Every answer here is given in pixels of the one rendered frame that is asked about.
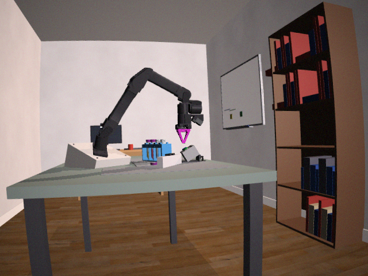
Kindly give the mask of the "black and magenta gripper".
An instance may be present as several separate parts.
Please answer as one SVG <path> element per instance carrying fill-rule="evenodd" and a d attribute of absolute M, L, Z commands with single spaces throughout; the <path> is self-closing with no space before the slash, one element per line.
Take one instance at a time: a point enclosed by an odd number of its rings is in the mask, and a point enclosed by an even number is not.
<path fill-rule="evenodd" d="M 191 129 L 191 124 L 185 124 L 185 115 L 184 114 L 188 114 L 188 113 L 181 113 L 178 114 L 178 124 L 175 125 L 175 129 L 178 133 L 178 136 L 181 140 L 182 143 L 186 142 L 186 139 L 189 135 L 190 129 Z M 181 132 L 186 132 L 185 134 L 185 138 L 183 140 Z"/>

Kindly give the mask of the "blue tube rack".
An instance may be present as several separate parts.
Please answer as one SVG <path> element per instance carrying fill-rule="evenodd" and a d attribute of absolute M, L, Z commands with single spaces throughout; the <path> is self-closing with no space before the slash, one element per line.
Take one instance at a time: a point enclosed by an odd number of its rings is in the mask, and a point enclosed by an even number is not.
<path fill-rule="evenodd" d="M 149 153 L 149 159 L 147 158 L 147 148 L 148 148 L 148 153 Z M 154 155 L 154 160 L 151 158 L 151 148 L 153 148 L 153 155 Z M 161 150 L 162 150 L 162 156 L 165 156 L 165 154 L 170 154 L 171 152 L 171 144 L 168 144 L 168 142 L 166 142 L 166 144 L 162 144 L 162 143 L 144 143 L 142 144 L 142 157 L 143 157 L 143 161 L 150 161 L 150 162 L 157 162 L 157 158 L 156 158 L 156 148 L 158 148 L 158 157 L 161 156 Z M 161 148 L 161 150 L 160 150 Z"/>

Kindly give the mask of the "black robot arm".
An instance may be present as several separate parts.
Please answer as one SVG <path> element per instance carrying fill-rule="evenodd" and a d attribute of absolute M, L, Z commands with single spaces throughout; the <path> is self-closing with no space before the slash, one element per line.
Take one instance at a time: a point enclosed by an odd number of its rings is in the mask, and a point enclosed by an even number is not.
<path fill-rule="evenodd" d="M 189 113 L 184 114 L 185 124 L 191 124 L 191 122 L 194 122 L 199 126 L 202 125 L 204 121 L 204 115 L 201 114 L 202 102 L 189 100 L 191 98 L 190 90 L 163 77 L 162 75 L 153 71 L 153 69 L 145 67 L 133 77 L 131 77 L 123 95 L 119 99 L 113 111 L 109 114 L 108 118 L 106 118 L 103 122 L 102 128 L 99 130 L 99 134 L 96 135 L 95 142 L 93 142 L 93 155 L 105 158 L 108 157 L 108 136 L 111 136 L 115 133 L 125 111 L 129 107 L 135 96 L 137 96 L 137 94 L 141 92 L 141 90 L 144 88 L 147 81 L 150 81 L 151 83 L 165 89 L 166 91 L 178 97 L 178 101 L 181 101 L 179 104 L 177 104 L 178 114 Z"/>

